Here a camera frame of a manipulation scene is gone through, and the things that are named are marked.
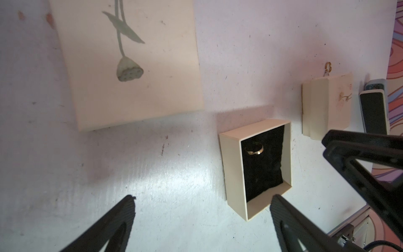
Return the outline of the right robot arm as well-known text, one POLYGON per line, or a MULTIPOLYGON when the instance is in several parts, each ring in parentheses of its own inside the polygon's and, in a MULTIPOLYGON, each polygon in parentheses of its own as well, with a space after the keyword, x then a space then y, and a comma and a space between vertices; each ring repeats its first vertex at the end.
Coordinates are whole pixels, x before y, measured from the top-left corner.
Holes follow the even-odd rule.
POLYGON ((327 162, 366 206, 331 232, 367 252, 403 249, 403 138, 330 130, 322 140, 327 162))

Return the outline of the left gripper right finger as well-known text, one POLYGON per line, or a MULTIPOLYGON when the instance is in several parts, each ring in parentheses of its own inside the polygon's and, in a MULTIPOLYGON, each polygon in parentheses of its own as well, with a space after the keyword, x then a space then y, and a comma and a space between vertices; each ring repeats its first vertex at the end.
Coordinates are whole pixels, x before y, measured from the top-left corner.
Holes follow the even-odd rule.
POLYGON ((342 246, 323 233, 281 195, 272 197, 270 212, 280 248, 283 252, 362 252, 363 249, 346 241, 342 246))

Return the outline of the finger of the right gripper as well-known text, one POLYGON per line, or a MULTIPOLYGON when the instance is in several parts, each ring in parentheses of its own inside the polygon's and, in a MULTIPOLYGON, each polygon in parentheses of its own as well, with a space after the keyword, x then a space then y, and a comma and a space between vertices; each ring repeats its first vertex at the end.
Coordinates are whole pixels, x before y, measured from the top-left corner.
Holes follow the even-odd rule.
POLYGON ((324 158, 368 203, 399 238, 403 238, 403 177, 393 182, 375 179, 359 162, 401 170, 403 138, 396 135, 330 130, 322 140, 324 158))

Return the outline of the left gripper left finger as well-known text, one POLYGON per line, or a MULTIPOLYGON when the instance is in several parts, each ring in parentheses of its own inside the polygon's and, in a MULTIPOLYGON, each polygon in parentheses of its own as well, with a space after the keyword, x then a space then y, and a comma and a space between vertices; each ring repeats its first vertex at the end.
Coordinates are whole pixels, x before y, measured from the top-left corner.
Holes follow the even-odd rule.
POLYGON ((135 218, 136 197, 127 195, 63 252, 126 251, 135 218))

